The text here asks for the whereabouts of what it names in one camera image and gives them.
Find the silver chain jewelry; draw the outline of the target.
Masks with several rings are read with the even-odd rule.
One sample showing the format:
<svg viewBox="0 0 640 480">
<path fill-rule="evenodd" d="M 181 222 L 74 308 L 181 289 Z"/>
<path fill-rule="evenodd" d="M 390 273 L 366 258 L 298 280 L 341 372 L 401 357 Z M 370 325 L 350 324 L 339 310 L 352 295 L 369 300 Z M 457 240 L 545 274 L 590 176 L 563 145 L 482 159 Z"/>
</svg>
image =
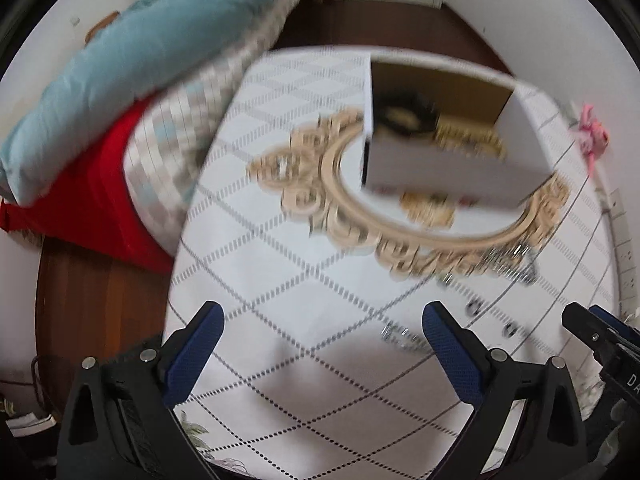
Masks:
<svg viewBox="0 0 640 480">
<path fill-rule="evenodd" d="M 381 339 L 397 349 L 421 356 L 428 356 L 433 352 L 431 345 L 424 336 L 413 333 L 405 326 L 387 323 L 381 330 Z"/>
</svg>

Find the pink panther plush toy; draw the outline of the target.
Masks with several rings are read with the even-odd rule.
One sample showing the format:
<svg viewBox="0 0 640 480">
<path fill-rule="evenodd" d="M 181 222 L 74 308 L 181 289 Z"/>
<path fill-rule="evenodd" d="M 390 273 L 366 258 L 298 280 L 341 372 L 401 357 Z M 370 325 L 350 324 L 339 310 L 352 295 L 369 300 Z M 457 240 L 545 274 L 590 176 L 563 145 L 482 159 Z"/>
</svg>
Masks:
<svg viewBox="0 0 640 480">
<path fill-rule="evenodd" d="M 610 145 L 610 135 L 605 126 L 594 114 L 593 106 L 585 104 L 572 127 L 578 148 L 587 165 L 588 177 L 592 177 L 596 162 Z"/>
</svg>

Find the white diamond pattern tablecloth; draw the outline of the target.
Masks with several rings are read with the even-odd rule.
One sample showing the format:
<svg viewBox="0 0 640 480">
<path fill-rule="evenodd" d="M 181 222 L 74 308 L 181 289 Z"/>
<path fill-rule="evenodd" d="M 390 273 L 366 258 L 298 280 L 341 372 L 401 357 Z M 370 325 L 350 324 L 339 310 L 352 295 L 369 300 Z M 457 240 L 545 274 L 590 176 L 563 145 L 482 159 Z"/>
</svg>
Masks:
<svg viewBox="0 0 640 480">
<path fill-rule="evenodd" d="M 445 236 L 513 235 L 533 284 L 439 264 L 430 232 L 396 196 L 360 184 L 363 136 L 330 127 L 366 105 L 372 55 L 387 49 L 291 49 L 247 72 L 206 158 L 180 240 L 166 330 L 204 302 L 224 334 L 175 412 L 196 447 L 256 479 L 423 479 L 471 414 L 439 362 L 381 339 L 387 323 L 422 335 L 442 302 L 488 347 L 565 360 L 580 409 L 603 390 L 588 349 L 561 324 L 570 302 L 616 310 L 608 220 L 555 102 L 518 83 L 556 180 L 529 208 L 461 208 Z"/>
</svg>

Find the red blanket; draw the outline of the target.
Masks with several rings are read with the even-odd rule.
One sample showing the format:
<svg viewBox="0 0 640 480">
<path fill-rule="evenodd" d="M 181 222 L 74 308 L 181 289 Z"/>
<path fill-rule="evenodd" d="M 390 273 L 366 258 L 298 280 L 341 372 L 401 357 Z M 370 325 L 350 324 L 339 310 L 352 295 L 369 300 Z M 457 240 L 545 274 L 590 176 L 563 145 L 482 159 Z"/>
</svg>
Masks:
<svg viewBox="0 0 640 480">
<path fill-rule="evenodd" d="M 134 102 L 35 203 L 3 203 L 1 229 L 57 238 L 145 270 L 170 273 L 174 258 L 139 219 L 122 169 L 128 140 L 150 103 L 149 98 Z"/>
</svg>

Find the white cardboard box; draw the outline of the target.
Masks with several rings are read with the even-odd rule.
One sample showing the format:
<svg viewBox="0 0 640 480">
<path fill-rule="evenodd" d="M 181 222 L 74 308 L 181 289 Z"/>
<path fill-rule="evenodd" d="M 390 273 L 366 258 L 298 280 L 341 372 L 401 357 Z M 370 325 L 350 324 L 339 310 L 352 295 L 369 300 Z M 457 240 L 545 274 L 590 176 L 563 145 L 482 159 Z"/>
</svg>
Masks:
<svg viewBox="0 0 640 480">
<path fill-rule="evenodd" d="M 553 162 L 512 77 L 427 56 L 372 55 L 366 70 L 362 185 L 513 208 Z"/>
</svg>

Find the checkered bed sheet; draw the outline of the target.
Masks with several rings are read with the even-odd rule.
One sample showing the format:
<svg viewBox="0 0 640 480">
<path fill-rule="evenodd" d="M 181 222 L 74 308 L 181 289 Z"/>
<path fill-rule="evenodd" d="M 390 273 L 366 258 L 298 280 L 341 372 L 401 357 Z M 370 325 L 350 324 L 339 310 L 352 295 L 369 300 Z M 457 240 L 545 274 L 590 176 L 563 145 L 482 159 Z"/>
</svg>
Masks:
<svg viewBox="0 0 640 480">
<path fill-rule="evenodd" d="M 122 161 L 126 187 L 168 255 L 177 252 L 204 160 L 244 74 L 276 43 L 297 3 L 270 3 L 239 39 L 155 98 L 134 128 Z"/>
</svg>

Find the brown plush toy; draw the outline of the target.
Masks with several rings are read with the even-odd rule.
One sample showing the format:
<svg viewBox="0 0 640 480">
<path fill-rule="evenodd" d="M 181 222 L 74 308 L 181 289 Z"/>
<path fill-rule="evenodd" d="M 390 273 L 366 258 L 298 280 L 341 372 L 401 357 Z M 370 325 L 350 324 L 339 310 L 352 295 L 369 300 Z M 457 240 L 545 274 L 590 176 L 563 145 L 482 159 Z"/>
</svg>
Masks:
<svg viewBox="0 0 640 480">
<path fill-rule="evenodd" d="M 107 26 L 113 23 L 116 18 L 118 18 L 120 13 L 118 11 L 112 12 L 108 14 L 105 18 L 102 18 L 101 21 L 97 22 L 92 29 L 87 32 L 85 36 L 85 44 L 88 44 L 93 38 L 96 36 L 98 32 L 102 29 L 107 28 Z"/>
</svg>

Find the light blue duvet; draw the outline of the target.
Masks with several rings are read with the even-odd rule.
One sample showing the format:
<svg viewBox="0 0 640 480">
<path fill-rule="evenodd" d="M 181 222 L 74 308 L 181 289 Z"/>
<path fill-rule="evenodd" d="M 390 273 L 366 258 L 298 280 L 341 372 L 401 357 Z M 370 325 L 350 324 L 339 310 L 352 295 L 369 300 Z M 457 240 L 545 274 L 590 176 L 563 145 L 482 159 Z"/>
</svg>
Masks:
<svg viewBox="0 0 640 480">
<path fill-rule="evenodd" d="M 137 100 L 238 40 L 276 0 L 138 0 L 76 53 L 1 145 L 1 195 L 32 204 Z"/>
</svg>

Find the white wall socket strip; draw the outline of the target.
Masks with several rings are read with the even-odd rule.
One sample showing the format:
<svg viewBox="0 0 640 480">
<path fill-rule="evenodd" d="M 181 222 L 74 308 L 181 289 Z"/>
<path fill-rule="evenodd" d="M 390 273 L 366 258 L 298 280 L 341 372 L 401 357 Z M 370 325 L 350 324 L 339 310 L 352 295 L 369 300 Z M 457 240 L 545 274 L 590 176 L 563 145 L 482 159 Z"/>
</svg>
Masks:
<svg viewBox="0 0 640 480">
<path fill-rule="evenodd" d="M 618 188 L 608 194 L 608 218 L 610 218 L 611 237 L 616 259 L 620 316 L 626 323 L 638 328 L 639 268 L 632 250 L 626 209 Z"/>
</svg>

